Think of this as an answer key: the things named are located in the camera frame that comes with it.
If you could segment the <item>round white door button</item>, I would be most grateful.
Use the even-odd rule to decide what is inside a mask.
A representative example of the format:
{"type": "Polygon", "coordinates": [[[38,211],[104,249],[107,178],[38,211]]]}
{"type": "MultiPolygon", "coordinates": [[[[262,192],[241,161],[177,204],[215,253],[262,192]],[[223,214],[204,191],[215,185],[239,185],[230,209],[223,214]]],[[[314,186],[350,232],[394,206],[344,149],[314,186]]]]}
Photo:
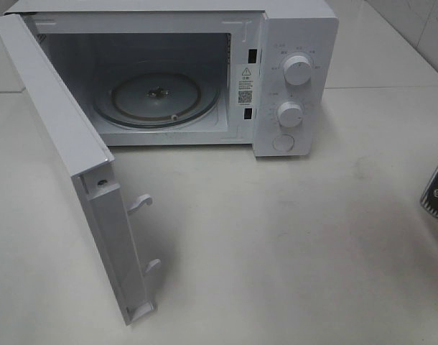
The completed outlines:
{"type": "Polygon", "coordinates": [[[273,147],[280,152],[289,152],[294,147],[294,138],[288,134],[281,134],[273,140],[273,147]]]}

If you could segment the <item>white microwave knob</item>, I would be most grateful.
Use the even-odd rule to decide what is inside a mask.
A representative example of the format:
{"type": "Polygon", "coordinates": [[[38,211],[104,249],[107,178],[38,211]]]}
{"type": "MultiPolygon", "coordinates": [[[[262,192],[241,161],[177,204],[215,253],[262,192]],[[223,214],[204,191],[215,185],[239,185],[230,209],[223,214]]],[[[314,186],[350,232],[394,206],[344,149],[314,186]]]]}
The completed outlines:
{"type": "Polygon", "coordinates": [[[278,107],[276,116],[281,127],[293,128],[302,123],[304,111],[297,102],[287,101],[278,107]]]}
{"type": "Polygon", "coordinates": [[[312,76],[312,61],[303,54],[293,54],[282,64],[285,81],[292,86],[308,82],[312,76]]]}

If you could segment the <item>white microwave door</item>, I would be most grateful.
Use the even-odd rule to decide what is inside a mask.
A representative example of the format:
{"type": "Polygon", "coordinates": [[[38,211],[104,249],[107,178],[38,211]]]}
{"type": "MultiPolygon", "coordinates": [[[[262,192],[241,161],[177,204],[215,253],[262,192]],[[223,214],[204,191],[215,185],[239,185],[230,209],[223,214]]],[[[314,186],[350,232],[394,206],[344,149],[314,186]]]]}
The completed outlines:
{"type": "Polygon", "coordinates": [[[139,260],[129,214],[152,197],[143,194],[127,207],[112,162],[114,157],[19,14],[0,17],[0,38],[24,84],[47,141],[75,189],[125,324],[156,306],[146,279],[161,264],[139,260]]]}

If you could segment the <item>glass microwave turntable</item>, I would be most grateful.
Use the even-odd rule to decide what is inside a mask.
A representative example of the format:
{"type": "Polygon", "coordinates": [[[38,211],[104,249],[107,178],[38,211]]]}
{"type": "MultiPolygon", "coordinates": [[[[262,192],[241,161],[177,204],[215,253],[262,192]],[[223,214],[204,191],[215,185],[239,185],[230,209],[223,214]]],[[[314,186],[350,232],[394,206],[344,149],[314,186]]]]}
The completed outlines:
{"type": "Polygon", "coordinates": [[[219,96],[219,85],[196,75],[145,72],[110,80],[97,92],[93,107],[104,119],[123,127],[161,129],[201,117],[219,96]]]}

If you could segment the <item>white microwave oven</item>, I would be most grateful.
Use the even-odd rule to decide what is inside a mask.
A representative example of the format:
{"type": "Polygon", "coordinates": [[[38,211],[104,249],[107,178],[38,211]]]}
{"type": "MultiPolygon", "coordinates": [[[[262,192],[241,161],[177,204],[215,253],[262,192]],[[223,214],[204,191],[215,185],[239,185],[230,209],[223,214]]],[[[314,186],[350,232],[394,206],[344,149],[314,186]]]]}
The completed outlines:
{"type": "Polygon", "coordinates": [[[324,1],[18,1],[19,14],[109,147],[249,144],[257,157],[307,155],[339,25],[324,1]],[[312,61],[312,76],[289,85],[283,62],[312,61]],[[220,86],[201,117],[161,129],[104,119],[93,100],[110,80],[145,72],[199,76],[220,86]],[[279,125],[276,110],[297,102],[302,123],[279,125]],[[281,134],[289,152],[274,149],[281,134]]]}

